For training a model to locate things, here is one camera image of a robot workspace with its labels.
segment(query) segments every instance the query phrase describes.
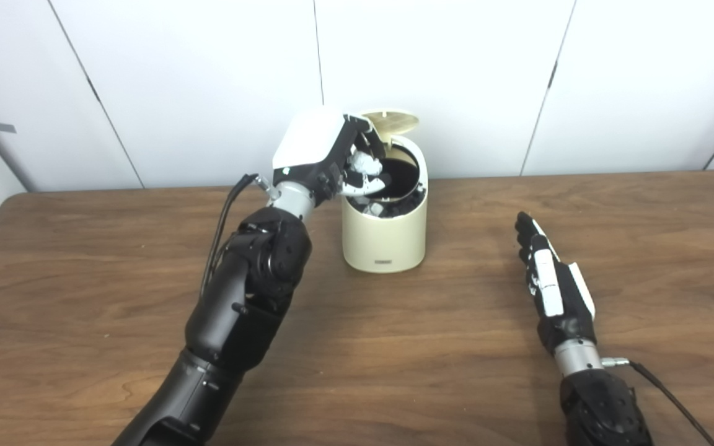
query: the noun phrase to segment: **open lid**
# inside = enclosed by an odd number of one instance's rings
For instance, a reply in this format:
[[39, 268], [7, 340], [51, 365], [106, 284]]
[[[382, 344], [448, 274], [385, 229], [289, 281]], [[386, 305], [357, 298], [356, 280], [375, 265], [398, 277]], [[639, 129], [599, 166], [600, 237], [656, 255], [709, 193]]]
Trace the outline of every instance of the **open lid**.
[[393, 149], [391, 139], [393, 135], [401, 135], [417, 127], [420, 121], [417, 116], [398, 109], [374, 109], [360, 113], [374, 124], [379, 139], [385, 143], [385, 151]]

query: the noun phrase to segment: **wire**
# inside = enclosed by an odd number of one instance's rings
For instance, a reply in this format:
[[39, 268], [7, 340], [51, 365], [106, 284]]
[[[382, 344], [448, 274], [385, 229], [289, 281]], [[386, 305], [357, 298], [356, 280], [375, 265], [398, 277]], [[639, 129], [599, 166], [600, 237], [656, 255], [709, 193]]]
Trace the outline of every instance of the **wire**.
[[699, 431], [699, 434], [701, 434], [702, 437], [705, 438], [707, 443], [714, 446], [714, 440], [712, 440], [712, 437], [710, 437], [709, 433], [702, 427], [699, 421], [694, 418], [694, 416], [691, 415], [690, 412], [688, 412], [688, 409], [685, 408], [685, 406], [683, 406], [682, 403], [679, 402], [679, 400], [677, 400], [677, 397], [675, 397], [673, 393], [669, 392], [669, 390], [666, 389], [666, 385], [663, 384], [659, 379], [657, 379], [655, 374], [649, 372], [649, 370], [646, 369], [646, 367], [644, 367], [643, 364], [641, 364], [640, 362], [630, 361], [630, 367], [634, 368], [636, 372], [641, 373], [644, 378], [648, 379], [650, 383], [660, 389], [660, 392], [662, 392], [663, 395], [666, 395], [666, 398], [671, 400], [671, 402], [674, 403], [675, 406], [677, 406], [677, 409], [682, 412], [682, 415], [685, 415], [685, 418], [687, 418], [688, 421], [690, 421], [690, 423], [694, 426], [694, 428]]
[[229, 194], [227, 194], [226, 200], [224, 200], [224, 205], [222, 206], [222, 212], [219, 214], [219, 222], [216, 223], [216, 232], [213, 234], [213, 242], [211, 243], [211, 250], [209, 251], [209, 257], [206, 260], [206, 269], [203, 271], [203, 279], [200, 282], [200, 297], [202, 299], [203, 293], [206, 292], [209, 282], [211, 282], [211, 277], [213, 272], [216, 271], [216, 266], [222, 257], [222, 251], [219, 247], [220, 240], [222, 239], [222, 232], [224, 231], [224, 223], [227, 220], [227, 212], [230, 211], [230, 206], [236, 197], [241, 193], [242, 190], [246, 189], [255, 179], [258, 178], [258, 174], [244, 175], [241, 180], [230, 189]]

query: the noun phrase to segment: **table surface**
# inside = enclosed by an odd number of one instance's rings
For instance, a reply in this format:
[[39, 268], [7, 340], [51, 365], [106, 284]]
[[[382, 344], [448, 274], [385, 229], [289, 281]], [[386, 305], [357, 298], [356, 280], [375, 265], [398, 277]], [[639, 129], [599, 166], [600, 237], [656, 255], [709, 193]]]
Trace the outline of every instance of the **table surface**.
[[[0, 444], [107, 445], [183, 346], [224, 188], [17, 195], [0, 209]], [[264, 199], [249, 189], [229, 232]], [[597, 305], [605, 356], [657, 373], [714, 435], [714, 172], [431, 182], [418, 268], [366, 274], [340, 203], [211, 445], [564, 445], [560, 376], [516, 256], [531, 212]], [[703, 444], [628, 369], [658, 446]]]

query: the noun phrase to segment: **robotic forearm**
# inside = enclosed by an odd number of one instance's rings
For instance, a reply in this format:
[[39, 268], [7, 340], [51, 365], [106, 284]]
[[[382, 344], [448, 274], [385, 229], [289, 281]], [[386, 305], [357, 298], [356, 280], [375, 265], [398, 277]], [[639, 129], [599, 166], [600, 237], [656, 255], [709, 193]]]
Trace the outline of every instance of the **robotic forearm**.
[[527, 266], [528, 288], [539, 313], [538, 333], [563, 376], [561, 409], [570, 446], [651, 446], [635, 395], [621, 378], [604, 370], [597, 353], [594, 305], [577, 263], [561, 262], [530, 215], [515, 225]]
[[221, 248], [215, 242], [187, 321], [186, 347], [113, 446], [202, 446], [212, 437], [289, 309], [312, 249], [304, 221], [337, 194], [383, 189], [388, 178], [374, 160], [383, 154], [371, 122], [360, 116], [322, 107], [292, 121], [275, 153], [272, 185], [258, 181], [267, 206], [245, 218]]

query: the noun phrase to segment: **cream trash can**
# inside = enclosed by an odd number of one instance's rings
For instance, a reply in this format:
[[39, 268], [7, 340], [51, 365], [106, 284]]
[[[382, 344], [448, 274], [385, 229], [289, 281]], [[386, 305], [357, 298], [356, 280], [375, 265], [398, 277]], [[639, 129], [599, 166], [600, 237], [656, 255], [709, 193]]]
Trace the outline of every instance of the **cream trash can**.
[[377, 194], [343, 198], [343, 257], [360, 271], [405, 271], [426, 254], [428, 169], [420, 148], [399, 136], [414, 129], [418, 119], [399, 110], [361, 114], [385, 143], [382, 172], [391, 183]]

